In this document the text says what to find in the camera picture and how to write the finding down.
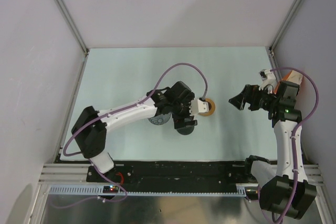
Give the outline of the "smoked glass dripper cone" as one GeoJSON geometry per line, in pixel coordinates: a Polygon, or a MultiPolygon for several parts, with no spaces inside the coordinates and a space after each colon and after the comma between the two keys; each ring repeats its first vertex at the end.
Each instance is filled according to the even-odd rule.
{"type": "Polygon", "coordinates": [[[148,118],[148,121],[153,125],[163,125],[167,123],[171,118],[171,114],[160,114],[151,118],[148,118]]]}

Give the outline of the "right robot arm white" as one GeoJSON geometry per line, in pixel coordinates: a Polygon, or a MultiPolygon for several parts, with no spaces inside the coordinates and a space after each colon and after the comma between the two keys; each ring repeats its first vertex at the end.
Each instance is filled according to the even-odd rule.
{"type": "Polygon", "coordinates": [[[271,168],[268,159],[251,155],[246,158],[242,171],[246,181],[257,181],[259,205],[262,210],[278,214],[276,223],[281,223],[284,217],[301,219],[317,195],[303,167],[302,114],[295,109],[298,92],[299,85],[289,81],[280,81],[276,93],[247,84],[228,101],[239,110],[249,104],[251,111],[268,112],[276,136],[277,169],[271,168]]]}

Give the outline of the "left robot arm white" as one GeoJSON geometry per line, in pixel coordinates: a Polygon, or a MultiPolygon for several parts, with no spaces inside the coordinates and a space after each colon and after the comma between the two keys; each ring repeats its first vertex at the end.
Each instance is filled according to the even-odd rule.
{"type": "Polygon", "coordinates": [[[161,117],[168,115],[173,119],[175,130],[189,135],[197,126],[194,116],[202,109],[207,109],[203,100],[197,99],[184,82],[178,81],[172,87],[152,90],[123,108],[98,111],[89,106],[82,111],[71,133],[84,158],[98,170],[99,177],[109,182],[117,172],[112,157],[105,150],[108,133],[143,119],[161,125],[164,123],[161,117]]]}

